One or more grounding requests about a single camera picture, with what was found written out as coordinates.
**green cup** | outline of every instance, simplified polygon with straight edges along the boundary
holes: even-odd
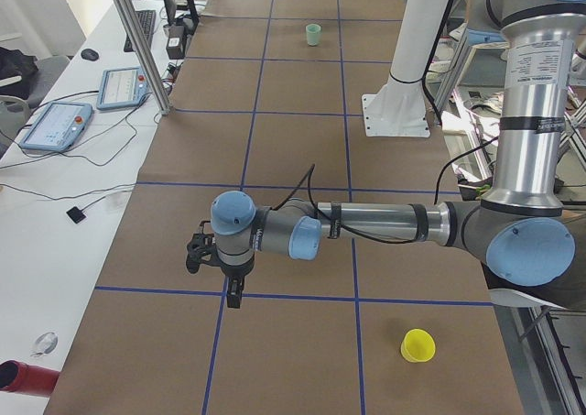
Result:
[[[309,46],[320,44],[321,26],[319,24],[307,24],[305,26],[305,37]]]

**yellow cup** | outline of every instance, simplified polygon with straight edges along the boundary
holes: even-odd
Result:
[[[416,328],[405,334],[401,343],[401,355],[408,362],[428,362],[436,354],[436,343],[427,331]]]

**black connector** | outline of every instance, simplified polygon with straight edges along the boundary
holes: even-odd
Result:
[[[81,221],[85,220],[85,218],[86,218],[85,214],[77,206],[73,206],[71,209],[69,209],[66,212],[66,214],[76,224],[80,223]]]

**device screen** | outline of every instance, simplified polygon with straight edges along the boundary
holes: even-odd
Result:
[[[134,100],[137,74],[137,69],[109,71],[102,103],[115,104]]]
[[[35,126],[27,138],[32,145],[56,147],[62,144],[68,134],[71,121],[80,112],[80,107],[66,104],[53,104],[42,116],[43,119]]]

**cup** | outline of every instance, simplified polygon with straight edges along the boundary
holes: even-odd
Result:
[[[433,337],[424,330],[416,328],[405,334],[401,343],[401,355],[410,363],[428,362],[436,354]]]
[[[8,360],[0,365],[0,390],[4,392],[49,397],[58,378],[58,371],[16,360]]]
[[[320,44],[321,26],[319,24],[307,24],[305,26],[305,38],[309,46]]]

